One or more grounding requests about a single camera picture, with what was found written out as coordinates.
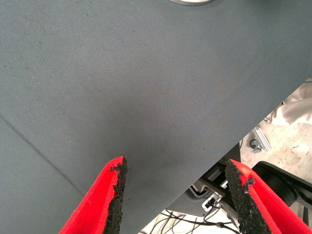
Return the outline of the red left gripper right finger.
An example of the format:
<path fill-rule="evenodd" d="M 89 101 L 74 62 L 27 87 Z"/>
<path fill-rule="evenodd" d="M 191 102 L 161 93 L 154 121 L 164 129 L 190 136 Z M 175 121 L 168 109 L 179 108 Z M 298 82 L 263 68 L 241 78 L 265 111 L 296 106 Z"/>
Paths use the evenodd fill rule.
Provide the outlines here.
<path fill-rule="evenodd" d="M 253 168 L 230 159 L 225 175 L 242 234 L 310 234 L 291 205 L 312 208 L 312 185 L 272 164 Z"/>

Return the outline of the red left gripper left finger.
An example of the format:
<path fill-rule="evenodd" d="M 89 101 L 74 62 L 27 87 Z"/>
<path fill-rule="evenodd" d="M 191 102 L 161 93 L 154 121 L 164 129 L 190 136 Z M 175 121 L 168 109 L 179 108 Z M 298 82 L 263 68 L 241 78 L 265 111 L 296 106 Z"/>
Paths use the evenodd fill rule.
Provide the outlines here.
<path fill-rule="evenodd" d="M 127 159 L 110 160 L 73 211 L 61 234 L 118 234 L 127 176 Z"/>

